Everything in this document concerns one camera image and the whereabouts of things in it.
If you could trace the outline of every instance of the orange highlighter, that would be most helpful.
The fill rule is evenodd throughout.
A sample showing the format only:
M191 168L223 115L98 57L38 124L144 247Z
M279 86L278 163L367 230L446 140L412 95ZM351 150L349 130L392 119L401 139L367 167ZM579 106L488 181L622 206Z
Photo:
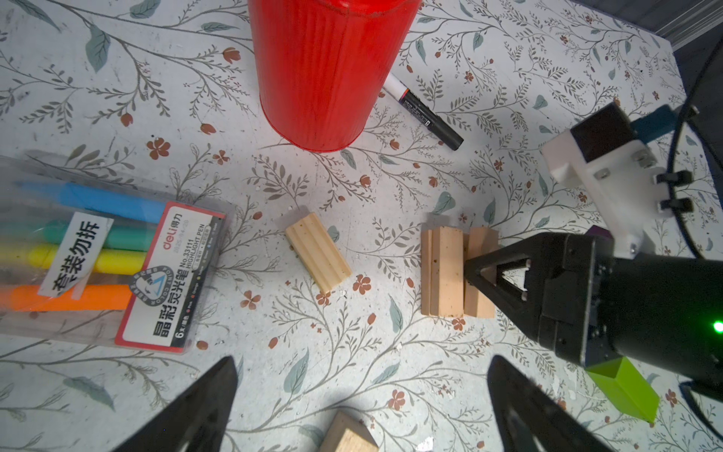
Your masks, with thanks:
M122 284L86 286L80 299L73 291L60 297L38 295L39 286L17 286L0 291L0 309L10 311L102 311L124 310L131 300L131 289Z

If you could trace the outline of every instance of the black marker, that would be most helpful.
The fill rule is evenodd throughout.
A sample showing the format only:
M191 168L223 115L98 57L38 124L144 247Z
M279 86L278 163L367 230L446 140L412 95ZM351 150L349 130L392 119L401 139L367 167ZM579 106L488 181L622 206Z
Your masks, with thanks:
M442 118L437 116L434 111L424 105L418 97L409 91L409 88L404 86L391 73L384 81L384 89L452 150L457 150L462 145L464 139L452 127L449 127Z

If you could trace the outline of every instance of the blue highlighter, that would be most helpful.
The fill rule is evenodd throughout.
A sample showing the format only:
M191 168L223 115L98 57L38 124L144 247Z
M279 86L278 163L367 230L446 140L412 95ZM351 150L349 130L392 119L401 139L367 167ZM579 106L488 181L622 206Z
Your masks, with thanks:
M60 185L39 182L19 182L17 184L23 190L42 195L48 200L67 207L110 213L148 223L160 223L166 209L164 202L84 187L72 182Z

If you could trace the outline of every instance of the red cylinder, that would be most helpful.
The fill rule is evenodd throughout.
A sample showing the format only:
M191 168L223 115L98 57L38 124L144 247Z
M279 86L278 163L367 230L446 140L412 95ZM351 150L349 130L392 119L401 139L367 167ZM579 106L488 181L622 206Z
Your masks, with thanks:
M261 107L296 146L362 133L422 0L249 0Z

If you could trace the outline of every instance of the floral tablecloth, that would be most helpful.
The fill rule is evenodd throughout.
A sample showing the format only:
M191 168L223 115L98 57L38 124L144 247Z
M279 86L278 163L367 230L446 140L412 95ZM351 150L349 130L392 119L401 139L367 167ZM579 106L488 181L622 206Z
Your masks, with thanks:
M681 104L665 40L563 0L424 0L393 72L463 146L441 145L380 93L357 141L315 155L261 112L244 1L5 0L0 12L4 155L237 206L186 354L2 336L0 450L110 450L232 355L240 383L226 451L313 451L338 409L385 451L427 438L435 451L499 451L485 384L494 354L615 450L723 448L680 402L675 375L638 366L661 396L648 424L500 313L419 314L418 237L434 214L490 225L503 244L601 224L584 189L551 179L539 149L609 102L631 118ZM720 259L720 203L700 143L683 137L688 223ZM669 140L652 143L661 159ZM330 294L278 226L299 206L318 212L354 269ZM658 253L687 254L675 222L649 235ZM703 409L720 425L720 406Z

